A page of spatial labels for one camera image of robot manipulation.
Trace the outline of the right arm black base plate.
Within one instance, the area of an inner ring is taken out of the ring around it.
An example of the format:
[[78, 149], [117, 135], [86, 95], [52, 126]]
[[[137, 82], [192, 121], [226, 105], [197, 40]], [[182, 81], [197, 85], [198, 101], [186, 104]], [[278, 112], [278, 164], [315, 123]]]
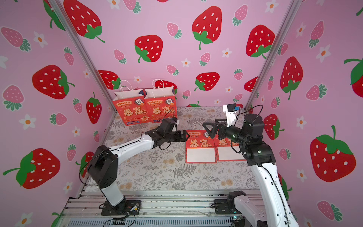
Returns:
[[210, 205], [211, 209], [215, 210], [218, 215], [240, 215], [243, 214], [238, 211], [235, 207], [234, 201], [232, 199], [215, 199]]

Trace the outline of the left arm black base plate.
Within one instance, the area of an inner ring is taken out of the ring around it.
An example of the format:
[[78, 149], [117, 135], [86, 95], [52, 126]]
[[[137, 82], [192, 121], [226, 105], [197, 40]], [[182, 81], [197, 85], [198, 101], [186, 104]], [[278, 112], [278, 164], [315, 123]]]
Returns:
[[122, 215], [139, 215], [141, 200], [125, 200], [116, 206], [112, 206], [108, 200], [105, 201], [101, 215], [102, 216], [122, 216]]

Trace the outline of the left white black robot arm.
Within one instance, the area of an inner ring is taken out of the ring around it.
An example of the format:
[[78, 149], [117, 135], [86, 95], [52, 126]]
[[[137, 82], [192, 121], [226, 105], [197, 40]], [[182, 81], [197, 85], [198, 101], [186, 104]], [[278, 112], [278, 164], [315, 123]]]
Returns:
[[178, 119], [163, 119], [155, 129], [143, 132], [138, 138], [121, 145], [99, 146], [93, 158], [86, 164], [86, 170], [92, 180], [106, 198], [103, 213], [110, 209], [116, 215], [127, 212], [127, 199], [116, 182], [120, 174], [120, 166], [130, 158], [163, 144], [187, 142], [190, 134], [186, 130], [178, 130]]

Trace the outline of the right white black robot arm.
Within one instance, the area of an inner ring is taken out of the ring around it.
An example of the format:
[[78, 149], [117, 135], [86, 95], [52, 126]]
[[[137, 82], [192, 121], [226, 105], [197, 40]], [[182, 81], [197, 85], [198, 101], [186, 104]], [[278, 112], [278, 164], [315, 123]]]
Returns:
[[236, 191], [229, 193], [227, 198], [230, 211], [242, 214], [254, 227], [297, 227], [299, 224], [279, 181], [275, 156], [271, 147], [263, 141], [262, 117], [246, 114], [242, 128], [229, 125], [224, 119], [202, 125], [211, 138], [229, 139], [239, 145], [238, 154], [247, 161], [259, 186], [265, 210], [248, 202], [244, 192]]

